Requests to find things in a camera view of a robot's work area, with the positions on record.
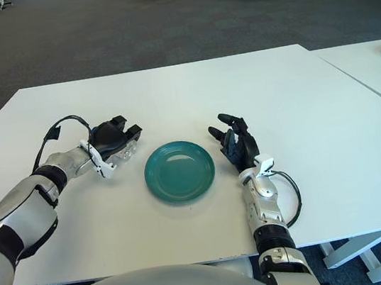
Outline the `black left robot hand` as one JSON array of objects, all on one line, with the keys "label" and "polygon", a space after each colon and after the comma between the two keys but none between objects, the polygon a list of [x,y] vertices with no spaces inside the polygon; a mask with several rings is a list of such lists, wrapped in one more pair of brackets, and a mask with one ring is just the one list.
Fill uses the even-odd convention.
[{"label": "black left robot hand", "polygon": [[126,121],[126,118],[118,115],[92,129],[89,143],[103,160],[122,151],[130,141],[139,140],[142,128],[134,124],[126,130]]}]

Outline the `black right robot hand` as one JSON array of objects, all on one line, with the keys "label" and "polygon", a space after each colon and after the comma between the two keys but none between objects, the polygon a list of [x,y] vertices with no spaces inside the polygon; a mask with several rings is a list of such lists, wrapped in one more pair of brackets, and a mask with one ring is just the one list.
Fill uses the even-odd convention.
[{"label": "black right robot hand", "polygon": [[220,113],[218,120],[229,126],[226,132],[208,127],[209,134],[219,141],[221,153],[237,169],[238,173],[255,167],[254,159],[260,154],[255,138],[248,132],[243,118]]}]

